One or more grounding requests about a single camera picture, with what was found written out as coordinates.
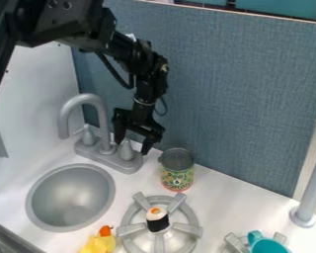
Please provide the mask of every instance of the sink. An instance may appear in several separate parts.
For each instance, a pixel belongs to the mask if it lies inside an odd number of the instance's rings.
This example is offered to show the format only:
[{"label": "sink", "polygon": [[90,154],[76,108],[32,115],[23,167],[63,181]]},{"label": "sink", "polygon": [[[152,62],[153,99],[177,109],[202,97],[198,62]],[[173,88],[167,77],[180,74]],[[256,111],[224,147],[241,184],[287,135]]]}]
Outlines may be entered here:
[{"label": "sink", "polygon": [[70,232],[92,224],[110,208],[116,186],[104,169],[72,164],[42,176],[26,200],[29,219],[39,228]]}]

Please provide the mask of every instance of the gray wall panel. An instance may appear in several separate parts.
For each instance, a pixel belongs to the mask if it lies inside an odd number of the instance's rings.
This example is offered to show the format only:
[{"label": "gray wall panel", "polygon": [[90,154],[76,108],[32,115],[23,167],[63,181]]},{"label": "gray wall panel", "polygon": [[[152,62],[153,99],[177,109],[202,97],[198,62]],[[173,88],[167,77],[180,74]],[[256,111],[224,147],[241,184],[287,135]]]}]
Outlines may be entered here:
[{"label": "gray wall panel", "polygon": [[[158,147],[188,147],[202,165],[292,196],[316,125],[316,24],[132,0],[107,5],[122,32],[169,59]],[[101,95],[110,113],[131,107],[132,92],[95,55],[74,58],[82,92]],[[88,122],[95,117],[86,111]]]}]

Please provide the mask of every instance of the white pole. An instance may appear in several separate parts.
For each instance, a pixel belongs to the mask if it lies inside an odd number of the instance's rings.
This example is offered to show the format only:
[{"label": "white pole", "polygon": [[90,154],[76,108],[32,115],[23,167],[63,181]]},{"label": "white pole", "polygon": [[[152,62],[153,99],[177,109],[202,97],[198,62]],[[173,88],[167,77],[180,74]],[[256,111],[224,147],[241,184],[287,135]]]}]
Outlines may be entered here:
[{"label": "white pole", "polygon": [[308,186],[303,194],[301,203],[290,212],[292,221],[301,227],[311,227],[315,224],[316,209],[316,165]]}]

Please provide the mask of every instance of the rubber duck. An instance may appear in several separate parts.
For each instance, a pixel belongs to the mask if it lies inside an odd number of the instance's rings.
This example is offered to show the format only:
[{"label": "rubber duck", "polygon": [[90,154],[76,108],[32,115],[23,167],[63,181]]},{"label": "rubber duck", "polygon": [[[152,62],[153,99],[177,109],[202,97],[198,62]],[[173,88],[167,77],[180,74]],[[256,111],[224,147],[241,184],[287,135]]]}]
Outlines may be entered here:
[{"label": "rubber duck", "polygon": [[79,251],[79,253],[112,253],[116,248],[116,239],[112,235],[113,228],[105,225],[98,235],[89,237],[88,243]]},{"label": "rubber duck", "polygon": [[116,239],[113,236],[111,230],[112,226],[105,225],[100,229],[100,238],[107,246],[107,253],[112,253],[116,248]]},{"label": "rubber duck", "polygon": [[79,251],[79,253],[107,253],[107,245],[100,236],[92,235],[88,243]]}]

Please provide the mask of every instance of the silver faucet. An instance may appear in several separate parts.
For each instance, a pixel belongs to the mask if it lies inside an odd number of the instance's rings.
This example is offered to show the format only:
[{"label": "silver faucet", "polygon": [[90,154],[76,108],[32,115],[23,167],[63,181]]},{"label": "silver faucet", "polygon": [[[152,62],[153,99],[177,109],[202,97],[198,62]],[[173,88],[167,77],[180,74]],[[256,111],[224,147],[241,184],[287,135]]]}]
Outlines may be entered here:
[{"label": "silver faucet", "polygon": [[59,113],[58,135],[60,138],[69,137],[69,116],[76,107],[82,105],[94,106],[98,113],[101,135],[101,152],[110,153],[115,149],[111,145],[110,130],[108,126],[108,113],[104,101],[94,94],[80,94],[66,102]]},{"label": "silver faucet", "polygon": [[83,137],[79,139],[74,150],[76,154],[107,165],[124,174],[136,172],[143,164],[141,153],[132,149],[128,139],[120,146],[111,144],[108,127],[107,107],[104,101],[94,94],[81,94],[66,102],[58,117],[58,135],[60,138],[69,137],[69,117],[76,107],[91,105],[97,109],[100,128],[99,134],[94,135],[90,126],[85,126]]}]

